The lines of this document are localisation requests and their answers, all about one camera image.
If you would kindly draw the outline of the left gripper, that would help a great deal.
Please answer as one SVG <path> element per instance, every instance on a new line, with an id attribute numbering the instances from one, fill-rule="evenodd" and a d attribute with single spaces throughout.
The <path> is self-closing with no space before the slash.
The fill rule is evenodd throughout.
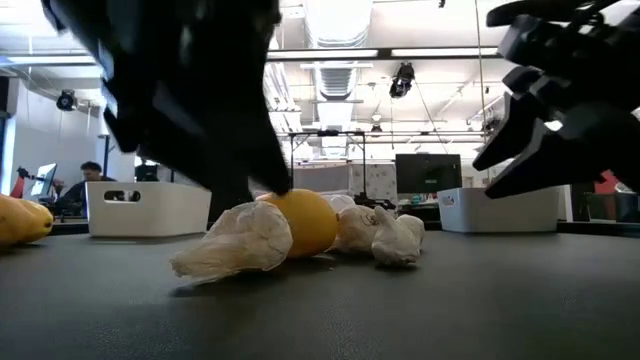
<path id="1" fill-rule="evenodd" d="M 289 192 L 263 95 L 279 0 L 42 0 L 42 10 L 103 69 L 120 149 L 209 190 L 209 221 L 252 201 L 250 180 Z"/>

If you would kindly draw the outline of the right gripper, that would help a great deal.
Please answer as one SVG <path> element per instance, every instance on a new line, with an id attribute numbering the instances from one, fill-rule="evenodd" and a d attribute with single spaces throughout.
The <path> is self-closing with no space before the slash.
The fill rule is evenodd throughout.
<path id="1" fill-rule="evenodd" d="M 514 67 L 504 118 L 473 167 L 514 160 L 485 194 L 595 182 L 607 170 L 640 194 L 640 0 L 512 0 L 486 24 L 505 28 L 497 53 Z M 563 119 L 557 131 L 542 122 Z"/>

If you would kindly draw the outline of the large white garlic bulb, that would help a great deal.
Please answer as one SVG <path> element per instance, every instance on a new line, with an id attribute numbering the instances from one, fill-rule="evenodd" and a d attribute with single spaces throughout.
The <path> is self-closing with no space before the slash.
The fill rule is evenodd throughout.
<path id="1" fill-rule="evenodd" d="M 268 202 L 254 201 L 224 211 L 196 245 L 169 263 L 178 277 L 216 282 L 242 272 L 270 271 L 284 262 L 292 245 L 283 213 Z"/>

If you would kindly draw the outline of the orange lemon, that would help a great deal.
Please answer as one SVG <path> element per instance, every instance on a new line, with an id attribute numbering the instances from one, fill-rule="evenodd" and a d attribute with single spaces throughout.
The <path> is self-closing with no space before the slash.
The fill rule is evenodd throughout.
<path id="1" fill-rule="evenodd" d="M 267 193 L 257 200 L 275 205 L 287 219 L 293 238 L 288 259 L 318 255 L 335 241 L 338 215 L 319 193 L 292 189 L 284 196 Z"/>
<path id="2" fill-rule="evenodd" d="M 0 194 L 0 246 L 26 244 L 37 238 L 37 216 L 28 201 Z"/>

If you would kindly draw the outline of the beige garlic bulb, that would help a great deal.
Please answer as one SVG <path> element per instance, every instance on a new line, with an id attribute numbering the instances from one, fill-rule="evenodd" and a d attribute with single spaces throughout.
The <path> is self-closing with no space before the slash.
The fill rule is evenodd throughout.
<path id="1" fill-rule="evenodd" d="M 373 209 L 350 205 L 338 214 L 338 231 L 331 250 L 345 254 L 371 254 L 371 245 L 379 228 Z"/>

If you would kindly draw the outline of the yellow lemon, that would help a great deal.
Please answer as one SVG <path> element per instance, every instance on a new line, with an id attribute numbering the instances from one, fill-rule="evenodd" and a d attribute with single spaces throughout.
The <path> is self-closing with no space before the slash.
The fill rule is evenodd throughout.
<path id="1" fill-rule="evenodd" d="M 28 216 L 23 220 L 24 233 L 20 243 L 32 243 L 47 236 L 54 223 L 54 217 L 49 209 L 29 200 L 22 200 L 21 204 L 28 212 Z"/>

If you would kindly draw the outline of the white plastic basket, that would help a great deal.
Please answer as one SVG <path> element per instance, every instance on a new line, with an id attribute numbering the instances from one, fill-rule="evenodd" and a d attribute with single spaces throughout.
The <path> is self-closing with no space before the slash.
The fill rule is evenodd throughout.
<path id="1" fill-rule="evenodd" d="M 455 188 L 437 193 L 441 227 L 457 233 L 554 232 L 559 190 L 490 199 L 483 188 Z"/>
<path id="2" fill-rule="evenodd" d="M 167 182 L 87 182 L 93 237 L 173 237 L 206 231 L 211 193 Z"/>

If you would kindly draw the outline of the large black monitor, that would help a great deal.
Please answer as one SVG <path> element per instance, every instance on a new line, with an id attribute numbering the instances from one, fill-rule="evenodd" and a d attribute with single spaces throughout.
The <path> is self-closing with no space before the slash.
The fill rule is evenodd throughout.
<path id="1" fill-rule="evenodd" d="M 398 193 L 432 194 L 462 186 L 457 154 L 397 154 L 395 166 Z"/>

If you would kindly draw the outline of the person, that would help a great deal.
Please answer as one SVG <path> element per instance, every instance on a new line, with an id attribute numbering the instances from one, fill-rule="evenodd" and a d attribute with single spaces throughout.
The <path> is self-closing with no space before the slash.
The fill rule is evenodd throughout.
<path id="1" fill-rule="evenodd" d="M 102 167 L 92 161 L 80 166 L 83 180 L 74 184 L 56 202 L 61 214 L 71 216 L 84 216 L 87 212 L 87 182 L 113 181 L 115 179 L 102 174 Z"/>

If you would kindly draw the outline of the black beam with light strips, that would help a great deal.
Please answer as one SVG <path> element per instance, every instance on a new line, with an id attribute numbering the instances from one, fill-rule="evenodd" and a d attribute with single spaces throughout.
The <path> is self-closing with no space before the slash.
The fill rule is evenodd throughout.
<path id="1" fill-rule="evenodd" d="M 426 48 L 332 48 L 273 50 L 268 62 L 322 62 L 322 61 L 408 61 L 408 60 L 463 60 L 474 58 L 500 58 L 498 48 L 481 47 L 426 47 Z M 88 53 L 0 54 L 0 67 L 21 66 L 94 66 L 96 60 Z"/>

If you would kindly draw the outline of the black ceiling spotlight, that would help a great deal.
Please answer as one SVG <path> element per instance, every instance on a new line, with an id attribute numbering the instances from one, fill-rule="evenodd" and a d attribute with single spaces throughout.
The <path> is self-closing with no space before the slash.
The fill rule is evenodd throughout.
<path id="1" fill-rule="evenodd" d="M 60 111 L 71 112 L 77 108 L 77 98 L 75 91 L 70 89 L 64 89 L 56 100 L 56 107 Z"/>

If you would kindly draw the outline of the small computer monitor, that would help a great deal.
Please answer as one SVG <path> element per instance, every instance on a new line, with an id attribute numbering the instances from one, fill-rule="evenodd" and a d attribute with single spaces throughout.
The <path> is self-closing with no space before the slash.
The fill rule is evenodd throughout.
<path id="1" fill-rule="evenodd" d="M 34 176 L 34 183 L 31 188 L 30 195 L 32 197 L 48 197 L 53 186 L 55 172 L 57 170 L 56 163 L 42 165 L 38 168 Z"/>

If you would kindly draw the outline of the black table mat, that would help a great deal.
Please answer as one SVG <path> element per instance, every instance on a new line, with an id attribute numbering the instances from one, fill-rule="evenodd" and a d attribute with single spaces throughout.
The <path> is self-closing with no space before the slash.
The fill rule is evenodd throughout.
<path id="1" fill-rule="evenodd" d="M 193 285 L 191 239 L 0 251 L 0 360 L 640 360 L 640 240 L 434 232 Z"/>

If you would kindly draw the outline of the red partition wall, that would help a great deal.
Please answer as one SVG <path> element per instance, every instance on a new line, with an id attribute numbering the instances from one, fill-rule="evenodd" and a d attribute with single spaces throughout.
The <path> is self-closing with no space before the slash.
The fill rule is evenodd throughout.
<path id="1" fill-rule="evenodd" d="M 594 184 L 594 190 L 596 194 L 608 195 L 616 192 L 616 185 L 619 183 L 618 179 L 611 171 L 605 171 L 601 174 L 602 181 L 598 181 Z"/>

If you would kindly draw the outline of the silver ventilation duct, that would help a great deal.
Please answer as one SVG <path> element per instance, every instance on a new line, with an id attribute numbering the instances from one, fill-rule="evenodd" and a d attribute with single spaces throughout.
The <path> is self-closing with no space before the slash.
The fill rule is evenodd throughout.
<path id="1" fill-rule="evenodd" d="M 308 46 L 312 49 L 361 48 L 367 43 L 373 0 L 303 0 Z M 314 71 L 318 94 L 345 100 L 355 88 L 354 68 Z"/>

